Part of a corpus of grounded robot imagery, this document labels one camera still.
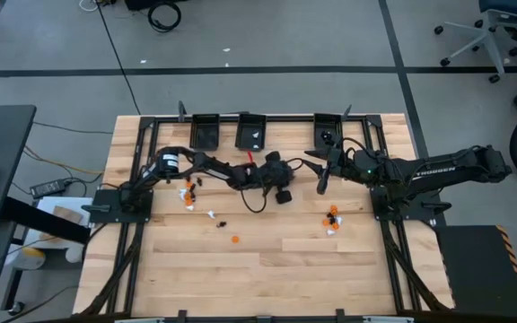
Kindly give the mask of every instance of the power adapter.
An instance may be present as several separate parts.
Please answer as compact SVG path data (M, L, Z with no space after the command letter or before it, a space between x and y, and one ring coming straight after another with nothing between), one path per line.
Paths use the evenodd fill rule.
M52 180L47 183L38 184L29 188L33 198L41 198L66 191L65 181L63 179Z

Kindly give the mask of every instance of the cable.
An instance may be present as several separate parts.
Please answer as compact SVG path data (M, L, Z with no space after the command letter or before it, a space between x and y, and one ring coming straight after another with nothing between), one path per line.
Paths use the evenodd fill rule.
M48 299L46 299L44 302L42 302L42 303L40 303L40 304L38 304L38 305L34 306L32 309L29 309L29 310L26 310L26 311L24 311L24 312L22 312L22 313L20 313L20 314L17 314L17 315L15 315L14 317L12 317L12 318L10 318L10 319L7 319L7 320L5 320L5 321L3 321L3 322L1 322L1 323L10 323L10 322L15 321L16 319L20 319L20 318L24 317L25 315L27 315L27 314L29 314L29 313L33 312L34 310L38 310L39 308L41 308L41 307L43 307L43 306L47 305L50 301L53 301L57 296L59 296L59 294L63 293L64 291L69 290L69 289L72 289L72 288L77 288L77 287L79 287L79 285L75 285L75 286L68 286L68 287L66 287L66 288L62 289L61 291L56 292L53 296L49 297L49 298L48 298Z
M263 195L263 204L262 204L262 207L260 208L260 210L253 210L250 208L249 204L247 203L247 200L244 198L244 193L242 193L243 191L241 190L241 197L242 197L242 202L244 203L245 206L247 206L247 208L249 209L249 211L251 211L252 213L254 214L259 214L261 212L263 212L265 210L265 207L267 207L267 197Z
M292 158L292 159L286 161L286 163L288 164L288 163L291 163L294 161L301 161L301 164L296 166L295 168L293 168L292 169L293 171L300 169L304 165L304 159L302 159L302 158Z
M46 124L46 123L42 123L42 122L38 122L38 121L33 121L33 124L34 125L38 125L38 126L42 126L42 127L52 127L52 128L57 128L57 129L61 129L61 130L65 130L65 131L70 131L70 132L75 132L75 133L81 133L81 134L113 135L112 132L108 132L108 131L77 130L77 129L71 129L71 128L68 128L68 127L50 125L50 124Z
M103 230L103 228L107 226L106 223L102 224L99 228L97 228L97 230L95 230L93 233L91 233L91 235L89 236L89 239L87 240L87 243L89 243L91 241L91 239L93 239L93 237L99 233L99 231Z
M109 37L109 42L111 43L111 46L113 47L113 52L115 53L115 58L117 59L118 68L121 70L121 73L123 74L123 77L125 78L125 82L127 83L129 92L131 92L131 99L133 99L133 104L135 104L136 113L140 116L140 115L142 115L141 110L139 109L139 106L136 104L135 94L133 93L133 89L131 88L131 83L129 83L129 80L127 79L127 75L125 74L125 69L123 68L123 65L121 64L121 60L118 58L118 53L117 53L117 50L115 49L115 44L113 43L113 38L111 37L111 34L109 32L107 23L105 22L105 17L103 16L103 11L101 9L101 6L98 5L97 8L99 8L99 14L101 15L101 20L103 21L103 26L105 26L105 31L107 32L107 36Z
M103 172L102 171L98 171L98 170L85 170L85 169L80 169L80 168L77 168L77 167L74 167L74 166L69 166L67 164L64 164L62 162L58 162L58 161L51 161L51 160L48 160L48 159L45 159L45 158L42 158L41 156L39 156L37 153L35 153L28 145L25 145L25 149L27 149L27 151L29 153L31 153L33 156L35 156L34 159L38 160L39 162L47 162L47 163L50 163L50 164L53 164L53 165L57 165L57 166L61 166L61 167L66 167L68 169L71 169L71 170L75 170L75 171L79 171L79 172L82 172L82 173L85 173L85 174L92 174L92 175L96 175L96 174L102 174Z
M164 5L170 7L177 14L177 20L172 25L170 25L170 26L163 25L158 20L153 19L154 11L157 8L159 8L161 6L164 6ZM149 21L149 25L151 26L151 28L153 28L154 31L157 31L157 32L160 32L160 33L165 33L165 32L172 31L177 26L179 26L181 16L182 15L180 13L179 7L175 3L171 2L171 1L160 1L160 2L158 2L156 4L153 4L151 6L151 8L149 8L149 12L147 13L147 19Z
M34 244L38 243L38 242L43 242L43 241L53 240L53 239L55 239L55 237L47 238L47 239L39 239L39 240L35 240L35 241L33 241L32 243L29 243L29 244L26 244L26 245L24 245L24 246L19 247L18 249L15 249L15 250L13 250L13 251L9 251L9 252L8 252L8 253L6 253L4 256L0 257L0 261L1 261L1 259L7 258L7 256L9 256L9 255L13 254L14 252L19 251L19 250L21 250L21 249L23 249L23 248L27 248L27 247L29 247L29 246L31 246L31 245L34 245Z
M94 0L90 0L90 1L89 1L89 2L90 2L90 3L92 3L92 4L95 4L95 7L94 7L94 8L92 8L92 9L85 8L85 7L83 6L83 1L85 1L85 0L81 0L81 1L79 1L79 7L80 7L81 9L83 9L84 11L86 11L87 13L92 13L92 12L94 12L95 10L97 10L97 8L99 8L99 5L98 5L98 4L97 4L97 2L96 2L96 1L94 1Z
M31 196L31 193L28 192L27 190L23 189L23 188L20 188L19 185L11 182L11 185L15 186L17 189L19 189L21 192L23 192L24 194L27 194L28 196Z

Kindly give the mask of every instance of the office chair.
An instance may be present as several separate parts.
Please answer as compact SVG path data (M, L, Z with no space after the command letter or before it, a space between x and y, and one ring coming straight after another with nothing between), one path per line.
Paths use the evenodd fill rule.
M476 52L480 46L484 46L488 55L492 59L497 74L489 77L490 83L500 81L500 75L504 74L504 61L500 50L495 43L494 33L499 26L510 27L517 30L517 0L478 0L480 12L484 15L484 20L478 20L474 27L462 25L454 22L444 22L445 25L452 26L466 31L475 38L466 46L453 52L449 57L443 58L440 65L447 66L451 59L462 54L468 49ZM488 24L488 29L483 29L484 21ZM440 35L444 31L443 26L434 28L434 33ZM517 56L517 48L512 48L509 52L511 56Z

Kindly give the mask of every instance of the chair wheel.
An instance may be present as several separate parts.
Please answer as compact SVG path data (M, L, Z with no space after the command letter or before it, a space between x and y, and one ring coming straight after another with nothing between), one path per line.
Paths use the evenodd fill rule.
M494 84L494 83L500 81L500 75L492 75L488 78L488 81L490 81L490 83Z
M7 313L11 316L15 316L21 313L25 309L25 304L21 301L16 301L13 303L13 306L7 311Z
M508 51L508 54L511 56L511 57L517 57L517 48L512 48Z

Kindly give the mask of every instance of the black bin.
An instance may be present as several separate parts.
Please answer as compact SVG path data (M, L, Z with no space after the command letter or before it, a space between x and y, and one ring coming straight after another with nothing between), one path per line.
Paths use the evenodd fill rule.
M215 151L219 146L218 114L195 114L190 124L189 147L201 151Z

